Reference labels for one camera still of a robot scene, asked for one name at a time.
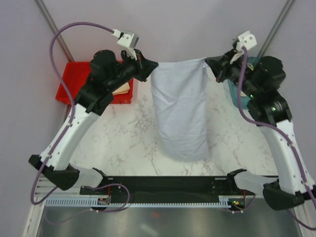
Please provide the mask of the light blue towel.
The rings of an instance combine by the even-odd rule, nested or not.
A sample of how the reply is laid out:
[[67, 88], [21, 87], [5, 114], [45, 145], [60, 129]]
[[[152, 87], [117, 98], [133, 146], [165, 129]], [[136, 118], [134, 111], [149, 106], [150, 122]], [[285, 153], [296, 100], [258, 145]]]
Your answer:
[[207, 143], [207, 65], [204, 58], [161, 62], [151, 74], [158, 133], [164, 152], [178, 161], [210, 157]]

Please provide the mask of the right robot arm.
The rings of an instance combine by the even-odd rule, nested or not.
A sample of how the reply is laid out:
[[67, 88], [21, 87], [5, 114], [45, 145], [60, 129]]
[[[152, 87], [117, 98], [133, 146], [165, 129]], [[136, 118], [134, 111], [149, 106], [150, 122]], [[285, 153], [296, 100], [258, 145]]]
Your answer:
[[235, 50], [208, 57], [218, 83], [230, 81], [249, 97], [244, 119], [259, 127], [269, 145], [277, 168], [277, 178], [255, 175], [245, 169], [227, 174], [226, 190], [237, 195], [242, 190], [263, 196], [273, 210], [286, 210], [315, 201], [316, 183], [302, 161], [294, 135], [292, 113], [278, 89], [286, 77], [282, 61], [264, 56], [253, 66], [241, 58], [231, 62]]

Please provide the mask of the yellow towel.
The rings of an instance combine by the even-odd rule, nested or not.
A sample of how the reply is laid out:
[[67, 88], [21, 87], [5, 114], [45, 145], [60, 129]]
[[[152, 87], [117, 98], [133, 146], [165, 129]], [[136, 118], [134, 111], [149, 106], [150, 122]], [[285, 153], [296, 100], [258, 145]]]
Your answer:
[[125, 83], [113, 92], [113, 95], [126, 94], [130, 90], [129, 83]]

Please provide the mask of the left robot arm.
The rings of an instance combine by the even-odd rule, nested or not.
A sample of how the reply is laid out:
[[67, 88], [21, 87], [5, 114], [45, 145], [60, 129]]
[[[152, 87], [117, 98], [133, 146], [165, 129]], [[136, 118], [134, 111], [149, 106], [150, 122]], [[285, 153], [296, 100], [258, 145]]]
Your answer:
[[136, 57], [131, 58], [123, 50], [121, 62], [110, 50], [94, 54], [90, 73], [75, 97], [68, 121], [41, 154], [29, 158], [29, 163], [59, 189], [65, 191], [80, 184], [91, 186], [98, 195], [107, 191], [104, 173], [71, 165], [70, 159], [84, 134], [114, 100], [113, 92], [131, 79], [146, 82], [158, 67], [158, 62], [146, 59], [140, 50], [134, 52]]

